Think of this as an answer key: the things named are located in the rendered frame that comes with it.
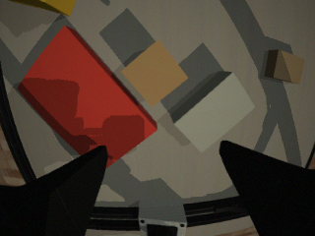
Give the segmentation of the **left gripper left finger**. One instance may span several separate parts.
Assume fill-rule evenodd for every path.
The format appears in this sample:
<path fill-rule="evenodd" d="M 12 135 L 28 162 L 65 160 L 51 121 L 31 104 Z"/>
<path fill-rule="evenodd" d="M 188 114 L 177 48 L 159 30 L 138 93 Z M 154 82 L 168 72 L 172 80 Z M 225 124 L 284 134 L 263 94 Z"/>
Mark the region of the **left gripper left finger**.
<path fill-rule="evenodd" d="M 0 185 L 0 224 L 17 236 L 86 236 L 106 162 L 98 146 L 25 185 Z"/>

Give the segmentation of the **yellow rectangular block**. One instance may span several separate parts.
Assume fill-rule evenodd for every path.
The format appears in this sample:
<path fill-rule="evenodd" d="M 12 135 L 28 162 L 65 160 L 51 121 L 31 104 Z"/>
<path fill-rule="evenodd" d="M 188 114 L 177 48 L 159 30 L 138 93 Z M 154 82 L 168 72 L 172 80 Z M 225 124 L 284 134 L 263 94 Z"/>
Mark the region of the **yellow rectangular block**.
<path fill-rule="evenodd" d="M 31 5 L 46 11 L 62 13 L 62 15 L 71 16 L 76 0 L 9 0 L 13 3 Z"/>

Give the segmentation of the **red flat rectangular block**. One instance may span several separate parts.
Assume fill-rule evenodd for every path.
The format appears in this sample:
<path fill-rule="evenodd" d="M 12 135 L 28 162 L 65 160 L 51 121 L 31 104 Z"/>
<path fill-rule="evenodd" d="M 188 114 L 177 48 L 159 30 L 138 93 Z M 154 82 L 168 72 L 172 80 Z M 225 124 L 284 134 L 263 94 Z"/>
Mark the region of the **red flat rectangular block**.
<path fill-rule="evenodd" d="M 106 146 L 106 168 L 158 129 L 141 103 L 66 25 L 17 89 L 80 156 Z"/>

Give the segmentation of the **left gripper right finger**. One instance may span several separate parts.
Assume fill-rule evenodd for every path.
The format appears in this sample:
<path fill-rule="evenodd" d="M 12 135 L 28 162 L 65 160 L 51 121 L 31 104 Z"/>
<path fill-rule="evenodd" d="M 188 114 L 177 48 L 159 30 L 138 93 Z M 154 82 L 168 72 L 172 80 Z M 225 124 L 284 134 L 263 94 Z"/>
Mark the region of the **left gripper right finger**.
<path fill-rule="evenodd" d="M 315 220 L 315 169 L 220 142 L 220 157 L 259 236 L 302 236 Z"/>

